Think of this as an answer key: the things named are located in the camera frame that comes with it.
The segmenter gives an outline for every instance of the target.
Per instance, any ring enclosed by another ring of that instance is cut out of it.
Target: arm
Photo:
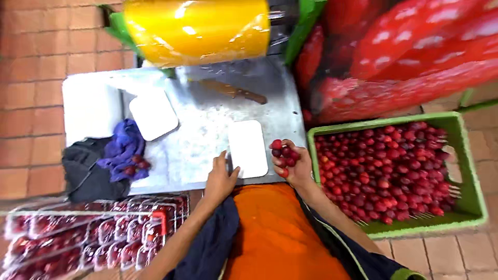
[[[216,207],[227,198],[235,187],[240,167],[228,176],[225,155],[213,159],[213,170],[209,173],[204,197],[199,201],[194,212],[188,217],[178,231],[166,242],[159,254],[140,274],[141,280],[161,280],[187,255],[192,241],[204,223],[211,217]]]
[[[297,147],[290,140],[283,140],[282,144],[289,146],[301,156],[294,167],[287,167],[289,175],[286,180],[296,189],[304,202],[306,202],[309,207],[313,208],[329,224],[342,231],[367,251],[383,254],[367,234],[349,219],[337,205],[332,203],[313,181],[310,176],[311,158],[308,150],[303,147]],[[276,157],[273,157],[271,160],[274,164],[280,164],[280,160]],[[282,174],[282,168],[274,165],[273,169],[278,174]]]

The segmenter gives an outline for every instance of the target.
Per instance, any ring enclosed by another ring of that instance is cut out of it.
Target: green plastic crate
[[[481,186],[479,185],[474,161],[469,149],[467,130],[465,129],[460,113],[432,113],[313,128],[308,132],[313,173],[318,174],[319,171],[315,136],[399,125],[414,121],[425,121],[434,127],[444,128],[448,132],[448,145],[452,146],[457,153],[458,165],[462,174],[462,183],[453,182],[453,184],[460,187],[462,198],[457,200],[455,211],[445,213],[444,217],[409,219],[404,222],[394,221],[391,226],[378,221],[370,222],[368,226],[364,226],[362,229],[371,238],[394,237],[420,232],[477,226],[483,224],[488,218],[483,193],[481,192]],[[320,184],[320,176],[315,176],[315,181]]]

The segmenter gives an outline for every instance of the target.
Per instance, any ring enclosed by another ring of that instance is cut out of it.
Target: dark blue jacket
[[[296,197],[322,243],[342,263],[351,280],[425,280],[421,274],[383,255],[369,253]],[[217,280],[238,226],[239,214],[233,198],[229,197],[201,229],[187,256],[164,279]]]

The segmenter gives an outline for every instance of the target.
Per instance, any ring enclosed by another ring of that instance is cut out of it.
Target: red handle
[[[152,217],[161,220],[161,235],[168,233],[168,223],[166,220],[166,213],[163,211],[155,210],[152,212]]]

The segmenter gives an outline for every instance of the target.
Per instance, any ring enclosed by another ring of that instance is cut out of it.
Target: hand
[[[282,141],[282,145],[286,145],[293,151],[299,154],[299,160],[296,161],[294,167],[287,166],[289,170],[289,175],[286,180],[295,189],[304,188],[309,185],[315,185],[313,179],[311,178],[311,158],[308,150],[304,147],[297,147],[291,140],[285,139]],[[282,174],[282,168],[278,167],[281,164],[281,158],[272,157],[271,162],[273,162],[273,169],[277,174]]]
[[[237,167],[228,176],[226,154],[227,151],[225,150],[221,152],[220,156],[213,159],[213,170],[209,172],[206,189],[204,190],[203,199],[212,202],[215,206],[220,205],[234,190],[237,176],[241,170],[240,167]]]

